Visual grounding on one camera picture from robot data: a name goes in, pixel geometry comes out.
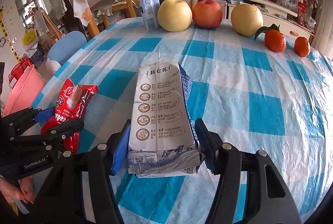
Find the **person's left hand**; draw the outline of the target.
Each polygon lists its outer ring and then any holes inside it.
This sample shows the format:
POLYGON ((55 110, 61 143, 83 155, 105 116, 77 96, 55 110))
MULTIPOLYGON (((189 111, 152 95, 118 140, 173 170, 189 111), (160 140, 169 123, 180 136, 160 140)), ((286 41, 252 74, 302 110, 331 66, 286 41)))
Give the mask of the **person's left hand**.
POLYGON ((25 203, 34 203, 36 195, 32 176, 28 176, 20 180, 20 187, 17 188, 13 184, 7 182, 2 176, 0 178, 1 193, 8 203, 13 203, 14 200, 22 200, 25 203))

